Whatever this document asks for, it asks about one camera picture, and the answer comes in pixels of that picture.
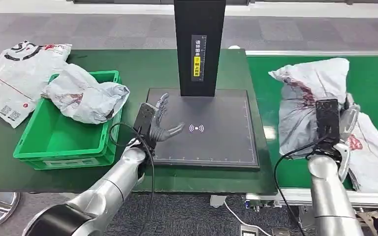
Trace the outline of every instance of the qr code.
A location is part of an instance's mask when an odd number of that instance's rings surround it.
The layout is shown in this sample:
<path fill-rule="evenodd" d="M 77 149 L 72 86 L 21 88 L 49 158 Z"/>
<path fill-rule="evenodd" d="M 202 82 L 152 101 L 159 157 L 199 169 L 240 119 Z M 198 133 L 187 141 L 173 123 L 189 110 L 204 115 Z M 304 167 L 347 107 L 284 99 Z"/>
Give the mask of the qr code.
<path fill-rule="evenodd" d="M 6 116 L 10 111 L 12 111 L 12 108 L 10 108 L 10 107 L 8 107 L 8 106 L 5 105 L 5 106 L 2 108 L 2 110 L 0 111 L 0 113 L 1 113 L 2 115 Z"/>
<path fill-rule="evenodd" d="M 18 112 L 16 112 L 16 111 L 13 111 L 13 112 L 11 113 L 11 115 L 8 116 L 8 118 L 9 118 L 10 120 L 12 120 L 12 121 L 15 121 L 16 119 L 18 119 L 18 117 L 19 117 L 20 115 L 21 115 L 20 113 L 18 113 Z"/>

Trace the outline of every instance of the black mat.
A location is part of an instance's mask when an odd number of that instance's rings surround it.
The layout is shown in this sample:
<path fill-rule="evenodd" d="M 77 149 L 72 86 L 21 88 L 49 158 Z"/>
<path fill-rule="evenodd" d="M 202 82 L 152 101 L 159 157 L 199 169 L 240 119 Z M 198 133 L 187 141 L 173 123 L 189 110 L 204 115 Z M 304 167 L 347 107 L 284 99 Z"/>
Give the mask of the black mat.
<path fill-rule="evenodd" d="M 176 88 L 151 88 L 155 104 L 169 93 L 162 127 L 185 122 L 184 131 L 156 147 L 155 164 L 258 168 L 245 90 L 217 90 L 215 97 L 181 97 Z"/>

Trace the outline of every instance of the black cable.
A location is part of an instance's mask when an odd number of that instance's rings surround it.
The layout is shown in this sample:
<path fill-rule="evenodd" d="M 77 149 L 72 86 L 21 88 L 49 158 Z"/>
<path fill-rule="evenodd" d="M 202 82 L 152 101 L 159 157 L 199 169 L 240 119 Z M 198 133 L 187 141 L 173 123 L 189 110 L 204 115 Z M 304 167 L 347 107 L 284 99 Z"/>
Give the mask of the black cable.
<path fill-rule="evenodd" d="M 113 143 L 115 143 L 115 145 L 120 146 L 120 147 L 124 147 L 123 145 L 118 144 L 118 143 L 114 140 L 114 138 L 112 137 L 112 135 L 111 135 L 111 133 L 112 133 L 112 129 L 113 129 L 115 126 L 117 126 L 117 125 L 124 125 L 124 126 L 128 127 L 128 128 L 134 133 L 135 138 L 138 139 L 138 140 L 141 142 L 141 144 L 144 146 L 145 150 L 147 151 L 147 154 L 148 154 L 148 156 L 149 156 L 149 158 L 150 158 L 150 161 L 151 161 L 151 167 L 152 167 L 152 170 L 153 170 L 153 178 L 152 178 L 152 183 L 151 183 L 151 197 L 150 197 L 150 204 L 149 204 L 149 208 L 148 208 L 147 213 L 146 213 L 146 219 L 144 220 L 143 226 L 141 227 L 140 232 L 138 233 L 138 236 L 141 236 L 141 234 L 142 234 L 143 231 L 144 231 L 144 228 L 146 227 L 147 222 L 149 221 L 150 212 L 151 212 L 151 210 L 152 210 L 152 208 L 153 208 L 153 201 L 154 201 L 154 183 L 155 183 L 155 176 L 154 176 L 154 160 L 153 160 L 153 156 L 151 155 L 150 148 L 149 148 L 149 146 L 147 145 L 146 141 L 144 141 L 144 139 L 140 136 L 140 134 L 139 134 L 137 131 L 135 131 L 135 129 L 134 129 L 132 126 L 130 126 L 129 124 L 126 124 L 126 123 L 123 123 L 123 122 L 118 122 L 118 123 L 113 124 L 113 125 L 111 126 L 111 128 L 109 128 L 109 132 L 108 132 L 108 133 L 109 133 L 109 139 L 110 139 Z"/>
<path fill-rule="evenodd" d="M 277 169 L 278 169 L 278 166 L 279 166 L 279 164 L 281 163 L 281 161 L 283 161 L 284 159 L 286 159 L 286 158 L 289 157 L 290 155 L 292 155 L 292 154 L 294 154 L 294 153 L 296 153 L 296 152 L 302 151 L 302 150 L 304 150 L 304 149 L 307 149 L 307 148 L 309 148 L 309 147 L 311 147 L 311 146 L 317 145 L 318 143 L 322 142 L 322 141 L 323 141 L 324 139 L 326 139 L 327 137 L 328 137 L 328 135 L 325 135 L 324 137 L 322 137 L 322 138 L 320 138 L 320 139 L 318 139 L 318 140 L 316 140 L 316 141 L 314 141 L 314 142 L 312 142 L 312 143 L 310 143 L 310 144 L 307 144 L 307 145 L 305 145 L 305 146 L 303 146 L 303 147 L 297 148 L 297 149 L 295 149 L 295 150 L 293 150 L 293 151 L 290 151 L 290 152 L 286 153 L 285 155 L 281 156 L 281 157 L 279 158 L 279 160 L 276 162 L 275 168 L 274 168 L 274 170 L 273 170 L 273 177 L 275 178 L 275 184 L 276 184 L 276 187 L 277 187 L 277 189 L 279 190 L 279 192 L 280 192 L 280 194 L 281 194 L 281 197 L 283 198 L 283 201 L 284 201 L 284 203 L 286 204 L 287 209 L 288 209 L 290 215 L 292 216 L 292 219 L 295 221 L 296 225 L 298 226 L 298 228 L 299 228 L 299 230 L 301 231 L 301 234 L 302 234 L 303 236 L 305 236 L 305 232 L 304 232 L 304 230 L 302 229 L 301 225 L 299 224 L 299 221 L 296 220 L 296 217 L 295 217 L 295 215 L 293 214 L 292 208 L 290 208 L 289 204 L 287 203 L 286 198 L 284 197 L 284 194 L 283 194 L 282 190 L 281 190 L 280 187 L 279 187 L 279 182 L 278 182 L 278 178 L 277 178 Z"/>

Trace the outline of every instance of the green bin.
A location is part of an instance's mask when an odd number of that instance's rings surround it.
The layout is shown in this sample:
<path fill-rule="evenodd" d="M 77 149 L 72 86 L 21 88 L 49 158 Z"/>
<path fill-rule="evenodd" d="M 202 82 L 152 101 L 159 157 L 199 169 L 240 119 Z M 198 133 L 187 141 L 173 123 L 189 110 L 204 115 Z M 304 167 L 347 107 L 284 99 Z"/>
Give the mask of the green bin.
<path fill-rule="evenodd" d="M 89 73 L 99 83 L 121 82 L 118 71 Z M 108 130 L 121 121 L 121 114 L 122 110 L 103 124 L 84 124 L 63 116 L 51 100 L 42 98 L 15 148 L 14 158 L 36 170 L 111 165 L 116 146 L 109 140 Z M 115 139 L 118 132 L 117 126 L 112 132 Z"/>

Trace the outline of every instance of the white plastic bag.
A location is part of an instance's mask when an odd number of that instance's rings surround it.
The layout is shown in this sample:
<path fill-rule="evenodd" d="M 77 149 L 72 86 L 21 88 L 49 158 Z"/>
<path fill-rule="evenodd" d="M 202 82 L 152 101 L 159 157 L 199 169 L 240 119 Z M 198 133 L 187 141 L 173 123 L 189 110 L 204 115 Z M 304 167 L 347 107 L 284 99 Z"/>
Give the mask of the white plastic bag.
<path fill-rule="evenodd" d="M 120 111 L 129 90 L 113 82 L 100 84 L 83 68 L 69 64 L 41 95 L 50 98 L 64 116 L 82 123 L 99 124 Z"/>
<path fill-rule="evenodd" d="M 369 116 L 360 113 L 348 138 L 350 177 L 358 192 L 378 193 L 378 130 Z"/>
<path fill-rule="evenodd" d="M 279 109 L 280 154 L 300 148 L 317 139 L 315 102 L 326 97 L 346 100 L 348 60 L 334 58 L 287 65 L 269 72 L 284 83 Z M 312 148 L 297 152 L 303 157 Z"/>
<path fill-rule="evenodd" d="M 0 55 L 0 117 L 17 127 L 35 109 L 52 74 L 66 65 L 71 45 L 21 42 Z"/>

